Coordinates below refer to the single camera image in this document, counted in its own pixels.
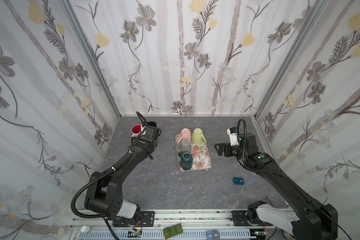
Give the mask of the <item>black mug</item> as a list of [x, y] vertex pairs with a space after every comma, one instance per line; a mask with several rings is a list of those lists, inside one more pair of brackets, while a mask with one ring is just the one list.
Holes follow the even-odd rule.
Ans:
[[154, 122], [154, 121], [150, 121], [150, 122], [148, 122], [148, 126], [156, 128], [156, 127], [157, 127], [157, 123]]

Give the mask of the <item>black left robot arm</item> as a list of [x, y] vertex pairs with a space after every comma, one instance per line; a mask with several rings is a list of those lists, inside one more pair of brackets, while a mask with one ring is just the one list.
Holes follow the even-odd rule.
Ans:
[[89, 182], [73, 196], [71, 210], [77, 217], [139, 220], [138, 205], [123, 198], [123, 183], [138, 164], [146, 158], [153, 159], [162, 130], [155, 124], [150, 125], [141, 113], [136, 114], [143, 129], [132, 140], [127, 153], [106, 171], [94, 172]]

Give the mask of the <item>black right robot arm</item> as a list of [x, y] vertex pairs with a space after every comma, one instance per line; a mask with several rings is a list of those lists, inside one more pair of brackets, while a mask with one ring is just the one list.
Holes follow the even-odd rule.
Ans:
[[310, 196], [281, 170], [267, 153], [260, 152], [256, 137], [247, 134], [244, 119], [228, 129], [230, 142], [216, 144], [219, 156], [235, 157], [247, 171], [265, 179], [287, 201], [294, 211], [288, 213], [272, 207], [265, 201], [248, 205], [246, 220], [252, 225], [267, 223], [289, 233], [296, 240], [336, 240], [338, 238], [338, 212], [330, 204], [323, 204]]

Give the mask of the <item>white mug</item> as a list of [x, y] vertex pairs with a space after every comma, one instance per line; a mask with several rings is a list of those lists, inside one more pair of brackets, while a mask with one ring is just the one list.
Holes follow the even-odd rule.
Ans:
[[132, 132], [132, 137], [138, 137], [140, 135], [143, 135], [144, 134], [144, 130], [145, 130], [145, 127], [142, 126], [142, 125], [134, 125], [132, 128], [131, 128], [131, 132]]

